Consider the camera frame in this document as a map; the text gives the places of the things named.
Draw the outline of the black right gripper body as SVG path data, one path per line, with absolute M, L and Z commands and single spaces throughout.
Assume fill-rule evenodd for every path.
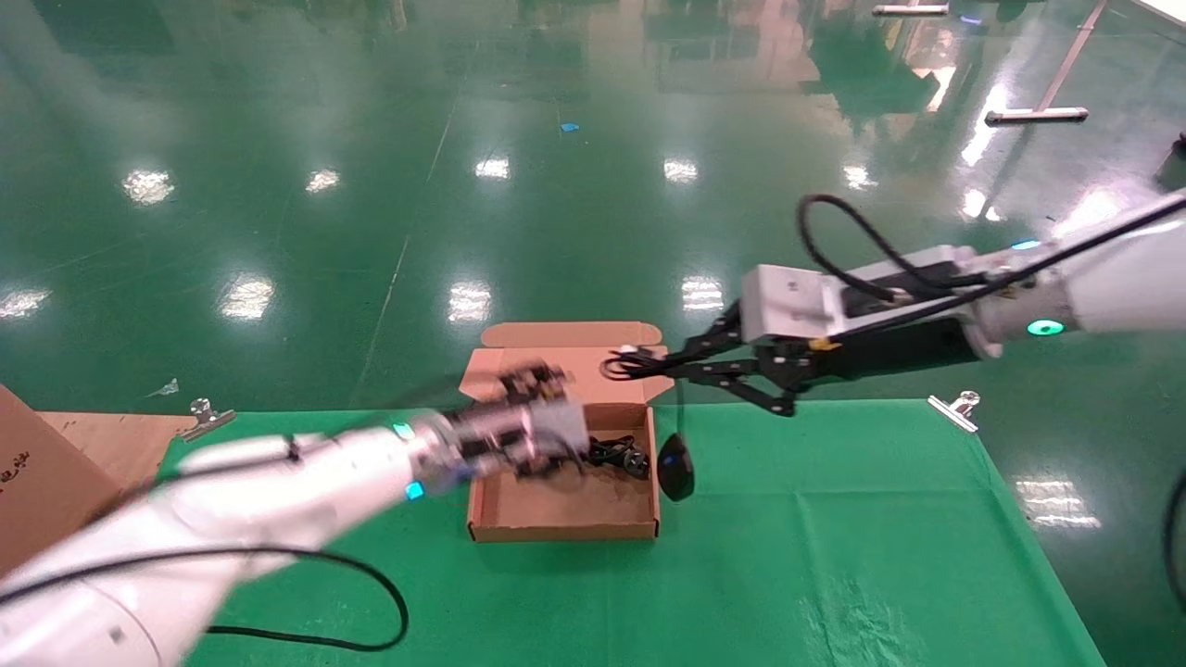
M 901 328 L 859 333 L 828 350 L 778 366 L 780 385 L 852 383 L 857 379 L 923 371 L 973 362 L 978 351 L 954 318 L 917 320 Z

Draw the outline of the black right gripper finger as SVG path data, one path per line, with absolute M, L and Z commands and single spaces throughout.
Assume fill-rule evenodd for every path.
M 706 362 L 708 358 L 720 358 L 725 352 L 750 351 L 752 358 L 745 358 L 746 363 L 754 369 L 770 369 L 772 367 L 772 354 L 770 350 L 759 351 L 758 347 L 750 345 L 742 337 L 741 305 L 731 304 L 712 322 L 709 328 L 686 339 L 686 347 L 669 352 L 659 362 L 661 369 L 674 369 Z
M 801 371 L 779 364 L 763 366 L 759 360 L 681 364 L 663 369 L 661 375 L 725 390 L 778 417 L 796 415 L 798 398 L 803 393 Z

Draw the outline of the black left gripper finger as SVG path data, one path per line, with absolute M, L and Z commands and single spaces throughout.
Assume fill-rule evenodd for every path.
M 542 360 L 498 373 L 503 398 L 509 404 L 560 400 L 566 398 L 568 381 L 563 369 Z
M 569 466 L 575 469 L 579 479 L 587 476 L 587 465 L 580 455 L 538 456 L 534 459 L 521 460 L 514 466 L 512 474 L 517 479 L 550 479 L 556 474 L 563 472 Z

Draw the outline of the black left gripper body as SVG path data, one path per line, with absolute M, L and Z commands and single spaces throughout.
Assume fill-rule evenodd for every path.
M 530 404 L 472 404 L 457 412 L 460 479 L 519 472 L 538 459 Z

